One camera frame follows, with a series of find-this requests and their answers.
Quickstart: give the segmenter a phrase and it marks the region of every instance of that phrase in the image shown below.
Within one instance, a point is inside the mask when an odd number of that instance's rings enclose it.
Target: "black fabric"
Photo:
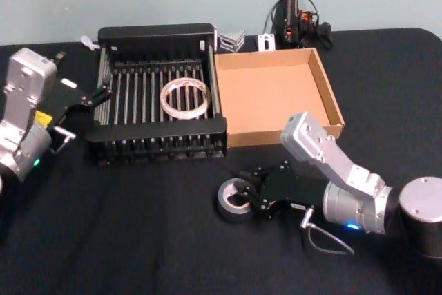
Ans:
[[[347,123],[344,151],[397,189],[441,177],[441,40],[418,29],[333,37],[334,49],[320,56]],[[59,77],[92,91],[98,53],[80,44],[31,47],[47,56],[65,50]],[[244,50],[255,47],[248,38]],[[3,79],[18,48],[0,47]],[[81,136],[88,120],[66,126]],[[218,216],[218,186],[285,157],[282,146],[267,146],[230,150],[225,159],[101,169],[75,140],[43,158],[21,188],[0,244],[0,294],[441,293],[442,267],[403,240],[314,218],[356,251],[326,256],[302,250],[299,214],[243,225]]]

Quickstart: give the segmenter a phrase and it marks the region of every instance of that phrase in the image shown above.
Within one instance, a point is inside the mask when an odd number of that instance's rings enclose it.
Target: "black cable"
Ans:
[[[331,50],[333,48],[333,41],[332,39],[327,39],[328,44],[325,42],[323,37],[320,35],[319,30],[316,29],[316,34],[318,35],[318,39],[320,43],[328,50]]]
[[[314,4],[314,2],[312,1],[312,0],[308,0],[309,2],[310,2],[310,4],[313,6],[313,8],[315,9],[315,13],[316,13],[316,15],[318,16],[318,20],[317,20],[317,22],[319,22],[319,12],[318,12],[318,9],[316,8],[316,6],[315,6],[315,4]]]
[[[279,5],[279,3],[281,1],[282,0],[278,0],[277,2],[275,2],[274,5],[271,7],[271,9],[269,11],[269,14],[267,14],[267,17],[266,17],[265,22],[264,22],[264,29],[262,29],[262,33],[263,34],[265,34],[265,32],[266,32],[267,24],[269,23],[269,17],[271,17],[271,22],[272,22],[272,24],[274,24],[274,17],[273,17],[274,16],[274,12],[276,10],[276,7]]]

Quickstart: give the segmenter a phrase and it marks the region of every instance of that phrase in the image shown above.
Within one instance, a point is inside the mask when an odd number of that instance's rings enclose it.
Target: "brown cardboard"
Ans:
[[[215,56],[227,146],[279,143],[289,118],[309,111],[329,134],[344,127],[314,48]]]

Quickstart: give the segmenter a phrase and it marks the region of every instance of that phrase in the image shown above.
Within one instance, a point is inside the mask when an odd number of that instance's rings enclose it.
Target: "power cord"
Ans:
[[[279,3],[283,1],[283,0],[278,0],[277,2],[274,3],[274,5],[271,7],[269,13],[267,14],[267,17],[265,18],[265,22],[264,22],[264,28],[262,29],[262,33],[265,34],[267,31],[267,24],[269,23],[269,17],[271,18],[271,23],[272,25],[275,24],[275,10],[278,7]]]
[[[319,24],[319,12],[318,12],[318,9],[316,8],[316,6],[315,6],[315,4],[314,4],[314,2],[312,0],[307,0],[307,1],[310,2],[310,4],[315,9],[315,12],[313,14],[315,14],[317,16],[316,23]]]
[[[311,244],[311,246],[313,248],[315,248],[316,250],[323,252],[324,254],[333,254],[333,255],[346,255],[346,254],[351,254],[354,255],[354,250],[344,241],[342,241],[340,238],[337,238],[335,235],[329,233],[328,231],[326,231],[325,229],[320,228],[319,226],[315,225],[314,223],[310,222],[311,217],[313,216],[313,207],[309,207],[304,215],[304,218],[302,219],[300,228],[307,230],[307,236],[309,238],[309,242]],[[331,238],[332,240],[334,240],[336,243],[338,243],[339,245],[341,245],[342,247],[345,248],[345,251],[340,251],[340,250],[330,250],[330,249],[324,249],[319,247],[311,238],[311,230],[315,229],[319,232],[321,232],[322,234],[326,235],[328,238]]]

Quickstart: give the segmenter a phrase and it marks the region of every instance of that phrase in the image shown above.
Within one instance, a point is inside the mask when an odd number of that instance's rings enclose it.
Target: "sticker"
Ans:
[[[50,122],[52,121],[52,117],[49,114],[37,111],[35,112],[35,122],[40,126],[46,128]]]
[[[306,209],[304,205],[299,205],[299,204],[295,204],[295,203],[291,203],[290,205],[294,209],[303,210],[303,211],[305,211],[305,209]]]
[[[72,89],[75,89],[77,87],[76,83],[74,83],[72,81],[69,81],[68,79],[62,79],[61,82],[62,82],[62,84],[66,85],[66,86],[68,86],[69,88],[72,88]]]

